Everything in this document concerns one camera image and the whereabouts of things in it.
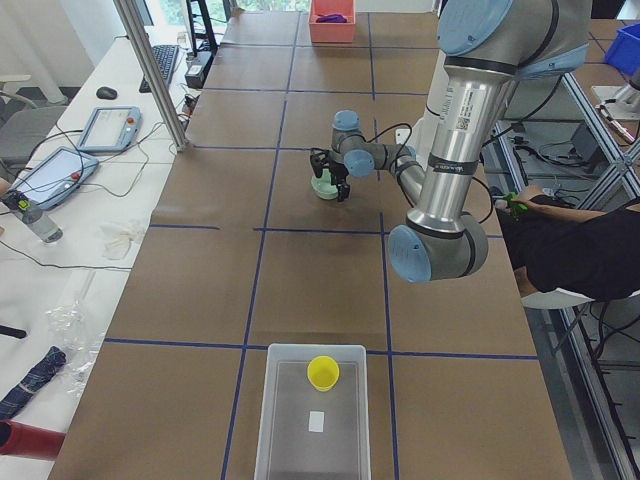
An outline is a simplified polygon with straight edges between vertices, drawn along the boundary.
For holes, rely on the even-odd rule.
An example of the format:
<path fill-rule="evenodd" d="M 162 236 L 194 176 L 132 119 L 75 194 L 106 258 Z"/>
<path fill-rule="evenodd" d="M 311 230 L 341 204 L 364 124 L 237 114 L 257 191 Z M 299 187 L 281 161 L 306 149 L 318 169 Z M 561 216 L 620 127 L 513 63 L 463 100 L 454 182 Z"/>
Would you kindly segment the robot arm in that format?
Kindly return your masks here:
<path fill-rule="evenodd" d="M 310 158 L 314 174 L 330 172 L 339 201 L 349 176 L 386 170 L 396 179 L 411 207 L 390 232 L 388 256 L 405 281 L 460 278 L 484 264 L 486 234 L 463 206 L 507 86 L 581 66 L 591 9 L 589 1 L 447 2 L 437 37 L 448 83 L 424 164 L 408 146 L 367 141 L 355 112 L 335 114 L 330 148 Z"/>

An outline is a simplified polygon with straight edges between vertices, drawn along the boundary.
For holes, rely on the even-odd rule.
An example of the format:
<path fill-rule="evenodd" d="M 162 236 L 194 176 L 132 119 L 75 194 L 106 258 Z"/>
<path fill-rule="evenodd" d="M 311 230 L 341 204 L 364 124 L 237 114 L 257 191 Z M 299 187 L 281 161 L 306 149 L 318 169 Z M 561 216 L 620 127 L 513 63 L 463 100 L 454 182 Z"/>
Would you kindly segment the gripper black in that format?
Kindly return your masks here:
<path fill-rule="evenodd" d="M 330 161 L 329 171 L 331 174 L 331 184 L 337 188 L 337 201 L 343 202 L 350 196 L 350 185 L 347 183 L 349 172 L 344 164 Z"/>

